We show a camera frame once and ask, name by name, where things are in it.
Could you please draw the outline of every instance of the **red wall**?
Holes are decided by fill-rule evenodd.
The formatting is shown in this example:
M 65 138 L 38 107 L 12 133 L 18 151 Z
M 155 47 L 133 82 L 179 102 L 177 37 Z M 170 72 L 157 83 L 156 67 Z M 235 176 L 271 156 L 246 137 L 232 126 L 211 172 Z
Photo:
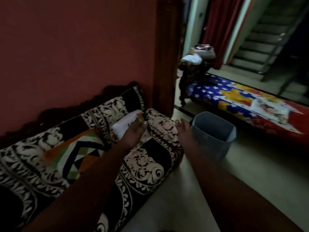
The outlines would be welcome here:
M 0 135 L 138 81 L 149 103 L 156 0 L 0 0 Z

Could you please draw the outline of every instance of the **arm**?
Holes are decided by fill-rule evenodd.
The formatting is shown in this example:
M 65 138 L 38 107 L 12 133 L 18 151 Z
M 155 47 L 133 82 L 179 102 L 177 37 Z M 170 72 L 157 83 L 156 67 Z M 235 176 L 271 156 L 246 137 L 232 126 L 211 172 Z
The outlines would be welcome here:
M 222 232 L 302 231 L 244 182 L 213 163 L 195 142 L 187 121 L 176 121 L 178 139 Z
M 134 148 L 146 130 L 135 120 L 122 139 L 49 207 L 24 227 L 31 231 L 94 231 L 118 175 L 123 158 Z

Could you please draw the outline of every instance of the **plastic bin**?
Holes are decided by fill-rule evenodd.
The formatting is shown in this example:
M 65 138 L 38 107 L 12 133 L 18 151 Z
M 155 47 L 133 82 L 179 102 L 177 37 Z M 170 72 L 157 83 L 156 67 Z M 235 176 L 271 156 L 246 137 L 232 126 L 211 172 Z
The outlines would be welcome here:
M 226 156 L 236 138 L 236 127 L 210 112 L 196 115 L 191 128 L 196 142 L 214 161 Z

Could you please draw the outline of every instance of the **red curtain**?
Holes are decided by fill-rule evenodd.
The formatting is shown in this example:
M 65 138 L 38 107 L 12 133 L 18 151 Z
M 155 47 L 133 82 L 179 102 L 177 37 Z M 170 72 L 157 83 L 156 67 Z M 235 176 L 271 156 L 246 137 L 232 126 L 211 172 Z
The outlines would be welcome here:
M 212 0 L 203 44 L 214 47 L 214 69 L 220 69 L 243 0 Z

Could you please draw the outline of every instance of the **staircase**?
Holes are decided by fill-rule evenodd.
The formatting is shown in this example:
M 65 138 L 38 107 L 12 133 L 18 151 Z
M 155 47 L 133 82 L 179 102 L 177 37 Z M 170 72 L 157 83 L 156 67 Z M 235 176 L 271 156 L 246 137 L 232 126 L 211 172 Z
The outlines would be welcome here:
M 273 0 L 234 55 L 230 66 L 266 73 L 295 31 L 306 6 L 307 0 Z

